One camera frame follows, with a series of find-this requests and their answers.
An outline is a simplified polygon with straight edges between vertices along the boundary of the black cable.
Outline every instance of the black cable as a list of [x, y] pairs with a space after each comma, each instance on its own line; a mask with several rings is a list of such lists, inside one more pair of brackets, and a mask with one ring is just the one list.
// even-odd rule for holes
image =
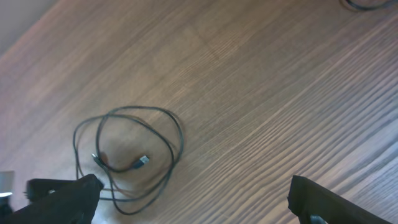
[[390, 7], [393, 4], [398, 2], [398, 0], [389, 0], [389, 1], [386, 1], [384, 3], [375, 5], [375, 6], [364, 6], [364, 5], [356, 4], [352, 0], [345, 0], [345, 1], [351, 7], [355, 8], [355, 9], [357, 9], [359, 11], [373, 11], [373, 10], [377, 10], [377, 9], [384, 9], [384, 8]]
[[[154, 111], [160, 111], [164, 114], [166, 114], [167, 116], [169, 116], [172, 121], [174, 122], [174, 124], [177, 127], [177, 131], [178, 131], [178, 136], [180, 138], [180, 150], [178, 152], [178, 157], [174, 158], [174, 153], [173, 153], [173, 149], [171, 146], [171, 143], [169, 143], [169, 141], [163, 137], [163, 135], [161, 135], [160, 133], [158, 133], [155, 129], [153, 129], [151, 126], [149, 126], [148, 124], [146, 124], [145, 122], [141, 121], [140, 119], [137, 119], [133, 116], [129, 116], [129, 115], [123, 115], [123, 114], [116, 114], [116, 112], [120, 111], [120, 110], [154, 110]], [[167, 149], [170, 151], [170, 155], [171, 155], [171, 164], [170, 164], [170, 168], [168, 169], [167, 173], [163, 176], [163, 178], [161, 178], [158, 183], [156, 183], [154, 186], [152, 186], [146, 193], [142, 194], [139, 197], [136, 198], [127, 198], [127, 199], [121, 199], [121, 198], [115, 198], [114, 196], [114, 180], [110, 174], [110, 172], [116, 172], [116, 173], [123, 173], [123, 172], [127, 172], [129, 170], [132, 170], [134, 168], [134, 166], [130, 166], [128, 168], [125, 169], [116, 169], [113, 168], [109, 165], [107, 165], [107, 163], [105, 163], [101, 156], [100, 156], [100, 136], [101, 136], [101, 132], [102, 129], [105, 125], [105, 122], [108, 120], [108, 118], [120, 118], [120, 119], [127, 119], [130, 120], [132, 122], [135, 122], [137, 124], [140, 124], [141, 126], [145, 127], [147, 130], [149, 130], [151, 133], [155, 134], [158, 138], [160, 138], [164, 144], [167, 146]], [[101, 120], [99, 122], [98, 128], [97, 128], [97, 132], [96, 132], [96, 137], [95, 137], [95, 148], [96, 148], [96, 155], [93, 155], [94, 157], [94, 161], [105, 171], [106, 175], [108, 176], [109, 179], [109, 184], [111, 186], [111, 198], [100, 198], [100, 200], [112, 200], [113, 204], [115, 206], [115, 208], [122, 213], [123, 215], [135, 215], [139, 212], [141, 212], [143, 209], [147, 208], [149, 205], [151, 205], [158, 197], [159, 195], [164, 191], [164, 189], [166, 188], [167, 182], [170, 180], [170, 177], [172, 175], [172, 171], [173, 168], [175, 167], [175, 165], [177, 164], [177, 162], [180, 160], [182, 152], [183, 152], [183, 147], [184, 147], [184, 138], [183, 138], [183, 133], [182, 133], [182, 128], [179, 125], [176, 117], [169, 111], [162, 109], [162, 108], [158, 108], [158, 107], [152, 107], [152, 106], [123, 106], [120, 108], [116, 108], [111, 110], [109, 113], [102, 115], [102, 116], [95, 116], [92, 118], [88, 118], [84, 121], [82, 121], [75, 129], [74, 133], [73, 133], [73, 149], [75, 151], [75, 159], [76, 159], [76, 179], [79, 179], [79, 173], [83, 175], [83, 172], [81, 170], [81, 166], [80, 166], [80, 161], [79, 161], [79, 155], [78, 155], [78, 150], [77, 150], [77, 145], [76, 145], [76, 135], [78, 130], [85, 124], [88, 124], [92, 121], [96, 121], [96, 120]], [[156, 189], [159, 188], [159, 191], [155, 194], [155, 196], [149, 200], [148, 203], [146, 203], [142, 208], [133, 211], [133, 212], [125, 212], [123, 210], [121, 210], [118, 206], [118, 204], [116, 202], [134, 202], [134, 201], [138, 201], [141, 200], [143, 198], [146, 198], [147, 196], [149, 196], [151, 193], [153, 193]]]

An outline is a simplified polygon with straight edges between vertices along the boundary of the wire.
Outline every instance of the wire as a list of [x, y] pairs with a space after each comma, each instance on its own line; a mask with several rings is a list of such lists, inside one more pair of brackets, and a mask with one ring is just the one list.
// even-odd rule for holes
[[355, 9], [357, 9], [357, 10], [359, 10], [359, 11], [373, 11], [373, 10], [377, 10], [377, 9], [384, 9], [384, 8], [390, 7], [390, 6], [392, 6], [393, 4], [395, 4], [395, 3], [398, 2], [398, 0], [389, 0], [389, 1], [386, 1], [386, 2], [384, 2], [384, 3], [375, 5], [375, 6], [363, 6], [363, 5], [354, 3], [352, 0], [345, 0], [345, 1], [346, 1], [351, 7], [355, 8]]
[[[174, 122], [174, 124], [177, 127], [177, 131], [178, 131], [178, 136], [180, 138], [180, 146], [179, 146], [179, 152], [178, 152], [178, 156], [177, 158], [175, 158], [174, 153], [173, 153], [173, 149], [172, 149], [172, 144], [160, 133], [158, 133], [154, 128], [152, 128], [151, 126], [149, 126], [147, 123], [145, 123], [143, 120], [139, 119], [139, 118], [135, 118], [133, 116], [130, 115], [124, 115], [124, 114], [116, 114], [116, 112], [121, 111], [121, 110], [152, 110], [152, 111], [160, 111], [164, 114], [166, 114], [167, 116], [169, 116], [172, 121]], [[158, 183], [156, 183], [155, 185], [153, 185], [152, 187], [149, 188], [149, 190], [145, 193], [143, 193], [141, 196], [138, 197], [131, 197], [131, 198], [115, 198], [114, 196], [114, 185], [116, 185], [116, 183], [114, 182], [111, 172], [115, 172], [115, 173], [123, 173], [123, 172], [127, 172], [131, 169], [133, 169], [133, 167], [128, 167], [128, 168], [124, 168], [124, 169], [116, 169], [113, 168], [111, 166], [109, 166], [107, 163], [105, 163], [102, 158], [101, 158], [101, 151], [100, 151], [100, 136], [101, 136], [101, 132], [102, 129], [104, 128], [105, 122], [108, 120], [108, 118], [119, 118], [119, 119], [127, 119], [130, 120], [134, 123], [140, 124], [141, 126], [145, 127], [148, 131], [150, 131], [151, 133], [155, 134], [158, 138], [160, 138], [163, 143], [167, 146], [167, 149], [170, 152], [171, 155], [171, 163], [170, 163], [170, 167], [167, 171], [167, 173], [163, 176], [163, 178], [161, 178]], [[88, 118], [84, 121], [82, 121], [75, 129], [74, 133], [73, 133], [73, 149], [75, 151], [75, 159], [76, 159], [76, 179], [79, 179], [79, 173], [81, 176], [84, 176], [82, 170], [81, 170], [81, 166], [80, 166], [80, 161], [79, 161], [79, 155], [78, 155], [78, 148], [77, 148], [77, 143], [76, 143], [76, 135], [78, 130], [84, 126], [85, 124], [88, 124], [92, 121], [96, 121], [96, 120], [100, 120], [98, 128], [97, 128], [97, 132], [96, 132], [96, 137], [95, 137], [95, 149], [96, 149], [96, 155], [93, 155], [94, 157], [94, 161], [105, 171], [106, 175], [108, 176], [109, 179], [109, 184], [111, 186], [111, 198], [99, 198], [100, 200], [111, 200], [113, 201], [113, 204], [115, 206], [115, 208], [122, 213], [123, 215], [135, 215], [141, 211], [143, 211], [145, 208], [147, 208], [149, 205], [151, 205], [152, 203], [154, 203], [154, 201], [156, 199], [159, 198], [159, 196], [161, 195], [161, 193], [165, 190], [167, 183], [170, 180], [170, 177], [172, 175], [172, 171], [173, 168], [175, 167], [175, 165], [177, 164], [177, 162], [180, 160], [182, 152], [183, 152], [183, 147], [184, 147], [184, 138], [183, 138], [183, 133], [182, 133], [182, 128], [179, 125], [178, 121], [177, 121], [177, 117], [175, 115], [173, 115], [171, 112], [162, 109], [162, 108], [158, 108], [158, 107], [152, 107], [152, 106], [123, 106], [123, 107], [119, 107], [119, 108], [115, 108], [113, 110], [111, 110], [110, 112], [108, 112], [105, 115], [102, 116], [95, 116], [92, 118]], [[154, 195], [154, 197], [152, 199], [149, 200], [149, 202], [147, 202], [143, 207], [141, 207], [140, 209], [133, 211], [133, 212], [125, 212], [122, 209], [119, 208], [118, 203], [117, 202], [135, 202], [138, 200], [142, 200], [144, 198], [146, 198], [147, 196], [149, 196], [151, 193], [155, 192], [156, 189], [159, 189], [158, 192]]]

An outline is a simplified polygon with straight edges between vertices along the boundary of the wood grain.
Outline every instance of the wood grain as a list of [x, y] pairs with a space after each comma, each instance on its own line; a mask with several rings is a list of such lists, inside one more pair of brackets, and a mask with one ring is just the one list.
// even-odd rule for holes
[[[338, 1], [61, 0], [0, 59], [0, 169], [14, 208], [32, 178], [73, 179], [72, 132], [123, 105], [181, 119], [183, 158], [164, 194], [126, 217], [100, 202], [93, 223], [297, 223], [287, 209], [303, 175], [398, 222], [398, 14]], [[157, 113], [137, 112], [168, 138]], [[83, 169], [95, 126], [80, 141]], [[101, 147], [141, 190], [167, 167], [161, 142], [110, 121]], [[137, 204], [125, 204], [133, 210]]]

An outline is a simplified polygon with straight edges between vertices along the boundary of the cable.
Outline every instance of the cable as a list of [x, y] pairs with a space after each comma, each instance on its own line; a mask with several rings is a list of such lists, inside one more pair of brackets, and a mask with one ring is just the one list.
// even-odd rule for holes
[[[145, 123], [143, 120], [139, 119], [139, 118], [135, 118], [133, 116], [130, 115], [124, 115], [124, 114], [116, 114], [116, 112], [121, 111], [121, 110], [152, 110], [152, 111], [160, 111], [164, 114], [166, 114], [167, 116], [169, 116], [172, 121], [174, 122], [174, 124], [177, 127], [177, 131], [178, 131], [178, 136], [180, 138], [180, 147], [179, 147], [179, 152], [178, 152], [178, 156], [177, 158], [175, 158], [173, 150], [172, 150], [172, 145], [171, 143], [165, 138], [163, 137], [163, 135], [161, 135], [160, 133], [158, 133], [154, 128], [152, 128], [151, 126], [149, 126], [147, 123]], [[142, 194], [141, 196], [135, 197], [135, 198], [126, 198], [126, 199], [122, 199], [122, 198], [115, 198], [114, 196], [114, 185], [115, 182], [112, 178], [111, 172], [115, 172], [115, 173], [123, 173], [123, 172], [127, 172], [129, 170], [132, 169], [137, 169], [139, 166], [141, 166], [142, 164], [137, 164], [136, 162], [133, 162], [131, 166], [129, 166], [128, 168], [124, 168], [124, 169], [116, 169], [113, 168], [109, 165], [107, 165], [107, 163], [105, 163], [101, 156], [100, 156], [100, 136], [101, 136], [101, 132], [102, 129], [105, 125], [105, 122], [108, 120], [108, 118], [119, 118], [119, 119], [127, 119], [130, 120], [132, 122], [135, 122], [137, 124], [140, 124], [141, 126], [145, 127], [148, 131], [150, 131], [151, 133], [155, 134], [158, 138], [160, 138], [163, 143], [167, 146], [167, 149], [170, 151], [170, 155], [171, 155], [171, 164], [170, 167], [167, 171], [167, 173], [163, 176], [163, 178], [161, 178], [158, 183], [156, 183], [155, 185], [153, 185], [146, 193]], [[115, 206], [115, 208], [122, 213], [123, 215], [135, 215], [141, 211], [143, 211], [143, 209], [147, 208], [149, 205], [151, 205], [156, 199], [159, 198], [160, 194], [164, 191], [164, 189], [166, 188], [166, 185], [168, 183], [168, 181], [170, 180], [170, 177], [172, 175], [172, 171], [173, 168], [175, 167], [175, 165], [177, 164], [177, 162], [180, 160], [182, 152], [183, 152], [183, 147], [184, 147], [184, 138], [183, 138], [183, 133], [182, 133], [182, 128], [179, 125], [177, 118], [169, 111], [162, 109], [162, 108], [158, 108], [158, 107], [152, 107], [152, 106], [123, 106], [123, 107], [119, 107], [119, 108], [115, 108], [113, 110], [111, 110], [110, 112], [108, 112], [105, 115], [102, 116], [95, 116], [92, 118], [88, 118], [84, 121], [82, 121], [75, 129], [75, 131], [73, 132], [73, 149], [75, 151], [75, 159], [76, 159], [76, 179], [79, 179], [79, 173], [81, 176], [84, 176], [82, 170], [81, 170], [81, 166], [80, 166], [80, 161], [79, 161], [79, 155], [78, 155], [78, 148], [77, 148], [77, 143], [76, 143], [76, 135], [78, 130], [85, 124], [88, 124], [92, 121], [96, 121], [96, 120], [101, 120], [99, 122], [98, 128], [97, 128], [97, 132], [96, 132], [96, 137], [95, 137], [95, 149], [96, 149], [96, 155], [93, 154], [93, 159], [94, 161], [105, 171], [106, 175], [108, 176], [109, 179], [109, 184], [111, 186], [111, 198], [99, 198], [100, 200], [111, 200], [113, 201], [113, 204]], [[149, 202], [147, 202], [143, 207], [141, 207], [140, 209], [133, 211], [133, 212], [125, 212], [122, 209], [119, 208], [117, 202], [135, 202], [141, 199], [146, 198], [147, 196], [149, 196], [151, 193], [155, 192], [156, 189], [159, 189], [159, 191], [155, 194], [155, 196], [149, 200]]]
[[355, 8], [355, 9], [357, 9], [359, 11], [373, 11], [373, 10], [377, 10], [377, 9], [384, 9], [384, 8], [390, 7], [393, 4], [398, 2], [398, 0], [389, 0], [389, 1], [386, 1], [384, 3], [375, 5], [375, 6], [363, 6], [363, 5], [354, 3], [352, 0], [345, 0], [345, 1], [351, 7]]

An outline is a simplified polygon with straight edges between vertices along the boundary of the wooden surface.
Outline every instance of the wooden surface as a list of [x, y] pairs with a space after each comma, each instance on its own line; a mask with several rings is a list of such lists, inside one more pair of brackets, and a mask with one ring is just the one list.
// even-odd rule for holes
[[[338, 1], [61, 0], [0, 59], [0, 169], [14, 208], [32, 178], [73, 179], [72, 132], [123, 105], [167, 108], [187, 139], [167, 190], [125, 217], [100, 202], [93, 223], [297, 223], [293, 174], [398, 223], [398, 13]], [[175, 140], [168, 120], [135, 113]], [[105, 181], [90, 159], [82, 166]], [[169, 155], [132, 124], [101, 140], [139, 189]], [[126, 204], [132, 210], [137, 204]]]

